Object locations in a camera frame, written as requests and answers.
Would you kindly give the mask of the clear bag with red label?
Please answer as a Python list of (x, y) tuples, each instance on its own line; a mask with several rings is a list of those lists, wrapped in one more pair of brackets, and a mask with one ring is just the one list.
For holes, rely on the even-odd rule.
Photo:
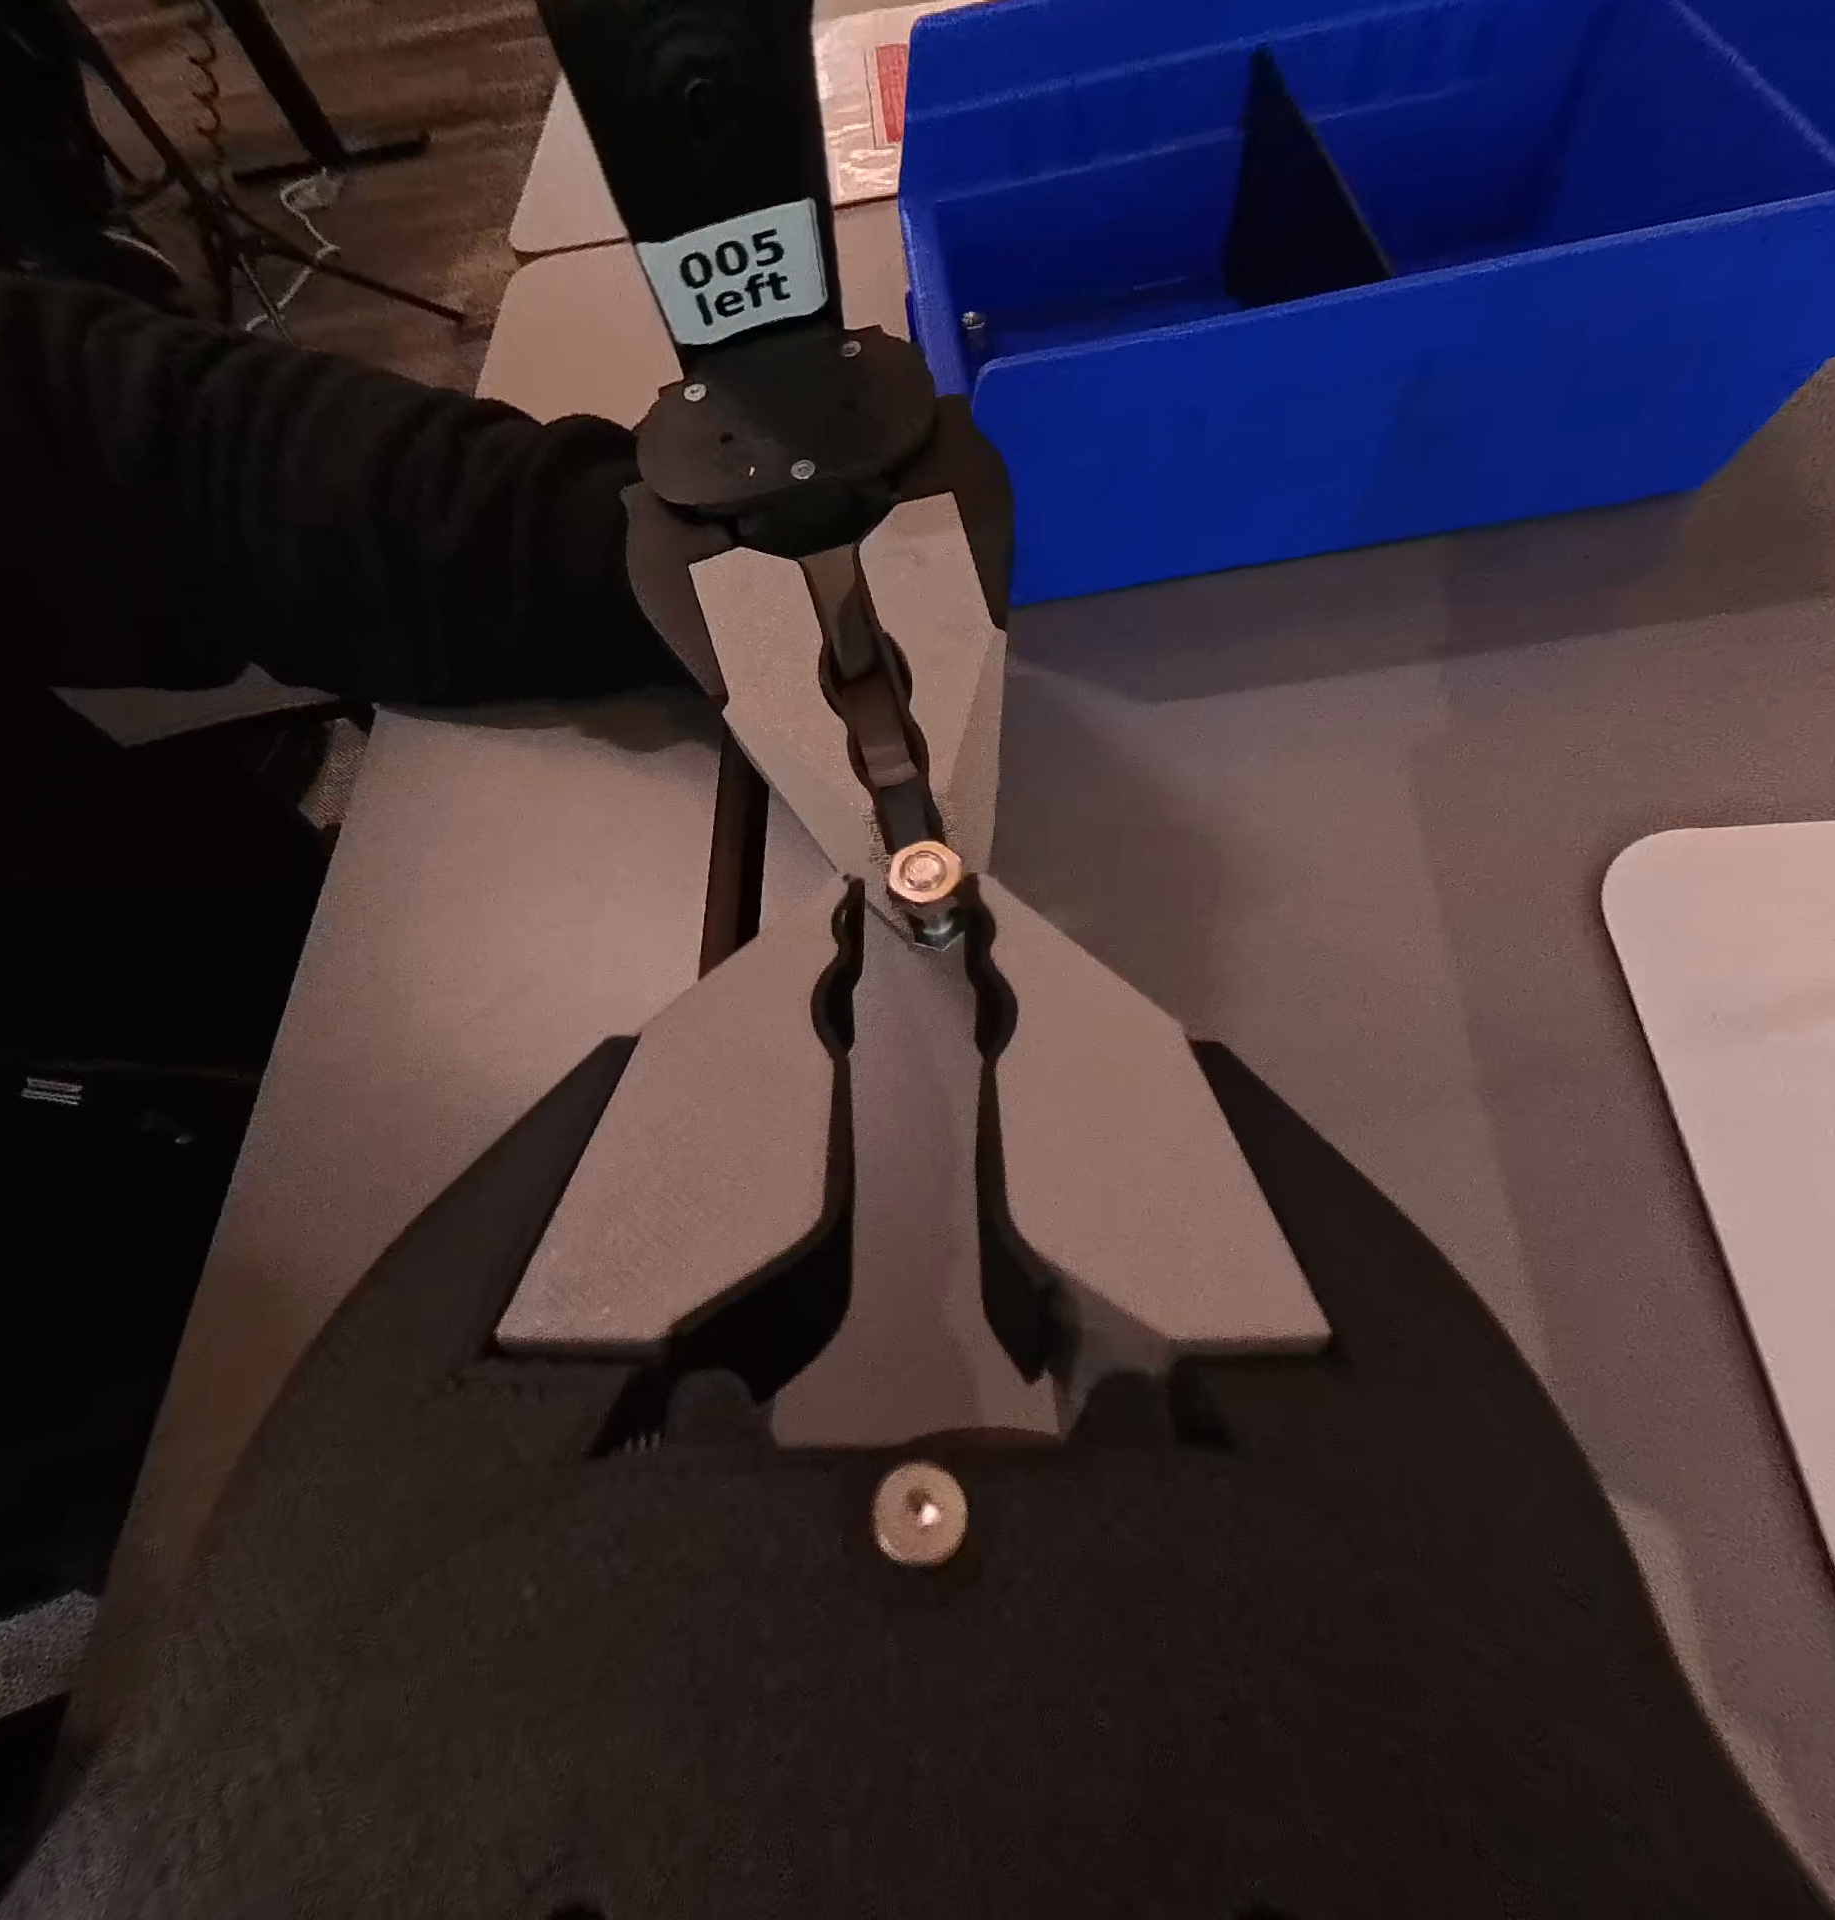
[(839, 210), (899, 195), (912, 25), (909, 9), (813, 23), (813, 76)]

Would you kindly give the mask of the person's left forearm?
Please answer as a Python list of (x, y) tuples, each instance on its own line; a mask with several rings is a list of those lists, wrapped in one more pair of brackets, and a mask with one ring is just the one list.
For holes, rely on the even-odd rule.
[(0, 693), (677, 688), (626, 574), (637, 443), (0, 272)]

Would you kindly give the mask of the blue divided plastic bin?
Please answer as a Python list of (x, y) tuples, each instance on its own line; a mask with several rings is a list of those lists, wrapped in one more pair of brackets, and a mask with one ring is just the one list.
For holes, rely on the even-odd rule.
[[(1391, 281), (1226, 297), (1258, 47)], [(1835, 3), (942, 12), (901, 223), (1019, 604), (1694, 492), (1835, 357)]]

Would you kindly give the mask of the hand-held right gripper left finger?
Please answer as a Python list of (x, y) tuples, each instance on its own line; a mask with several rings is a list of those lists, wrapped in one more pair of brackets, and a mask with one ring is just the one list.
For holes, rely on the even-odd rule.
[(832, 877), (637, 1036), (502, 1353), (725, 1369), (770, 1402), (831, 1347), (851, 1292), (864, 920), (864, 884)]

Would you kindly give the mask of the black bin divider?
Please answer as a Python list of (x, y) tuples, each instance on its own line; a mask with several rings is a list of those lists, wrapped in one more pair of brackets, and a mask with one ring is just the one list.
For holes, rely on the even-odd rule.
[(1292, 98), (1273, 50), (1249, 62), (1224, 292), (1241, 312), (1314, 301), (1396, 277), (1361, 200)]

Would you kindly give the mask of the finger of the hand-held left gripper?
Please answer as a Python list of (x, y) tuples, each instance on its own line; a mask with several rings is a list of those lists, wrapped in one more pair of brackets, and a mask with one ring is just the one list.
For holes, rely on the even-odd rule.
[(688, 569), (727, 685), (727, 720), (831, 865), (883, 880), (883, 832), (821, 685), (824, 630), (800, 561), (734, 546)]
[(955, 495), (905, 499), (854, 550), (854, 873), (887, 881), (916, 845), (965, 872), (998, 842), (1008, 636)]

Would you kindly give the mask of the white document stand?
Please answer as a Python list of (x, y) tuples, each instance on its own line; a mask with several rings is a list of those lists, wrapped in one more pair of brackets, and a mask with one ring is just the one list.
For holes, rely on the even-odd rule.
[(1600, 913), (1835, 1572), (1835, 820), (1658, 831)]

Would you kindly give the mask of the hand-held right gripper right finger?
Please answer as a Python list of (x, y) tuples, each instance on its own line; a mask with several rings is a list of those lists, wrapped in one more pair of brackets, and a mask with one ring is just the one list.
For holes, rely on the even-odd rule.
[(1024, 1379), (1314, 1355), (1329, 1320), (1185, 1029), (992, 877), (968, 917), (984, 1317)]

